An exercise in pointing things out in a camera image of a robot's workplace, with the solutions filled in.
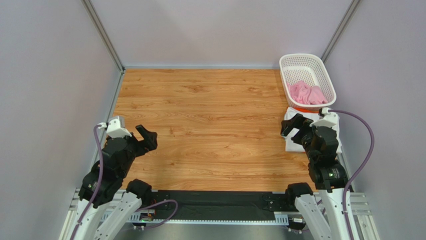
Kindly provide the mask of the pink t shirt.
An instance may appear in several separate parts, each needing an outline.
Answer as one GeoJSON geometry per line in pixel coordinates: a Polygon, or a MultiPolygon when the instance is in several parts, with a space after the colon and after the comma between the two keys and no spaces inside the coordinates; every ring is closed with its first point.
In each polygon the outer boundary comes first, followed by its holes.
{"type": "Polygon", "coordinates": [[[321,105],[329,102],[321,88],[317,85],[310,86],[302,80],[293,85],[288,83],[286,85],[288,87],[290,97],[299,104],[321,105]]]}

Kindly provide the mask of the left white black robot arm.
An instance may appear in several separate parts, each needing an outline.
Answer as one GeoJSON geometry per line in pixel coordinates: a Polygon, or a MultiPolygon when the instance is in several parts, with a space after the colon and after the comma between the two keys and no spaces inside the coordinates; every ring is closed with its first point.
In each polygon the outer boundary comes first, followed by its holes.
{"type": "Polygon", "coordinates": [[[142,125],[135,128],[142,140],[138,140],[126,128],[112,128],[105,122],[93,128],[99,161],[95,162],[82,180],[78,193],[77,220],[67,237],[69,240],[113,239],[137,208],[153,202],[152,186],[134,179],[111,216],[99,225],[134,160],[158,147],[156,132],[148,131],[142,125]]]}

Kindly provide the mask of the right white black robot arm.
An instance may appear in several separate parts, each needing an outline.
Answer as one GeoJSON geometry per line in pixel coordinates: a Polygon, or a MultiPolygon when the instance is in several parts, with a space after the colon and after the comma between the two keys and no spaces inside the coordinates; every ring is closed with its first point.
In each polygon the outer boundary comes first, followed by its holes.
{"type": "Polygon", "coordinates": [[[280,134],[286,140],[301,145],[308,158],[308,172],[314,182],[325,214],[321,212],[313,191],[307,183],[287,187],[292,204],[302,215],[316,240],[358,240],[356,222],[352,215],[348,175],[337,160],[337,132],[330,123],[316,123],[296,114],[281,122],[280,134]]]}

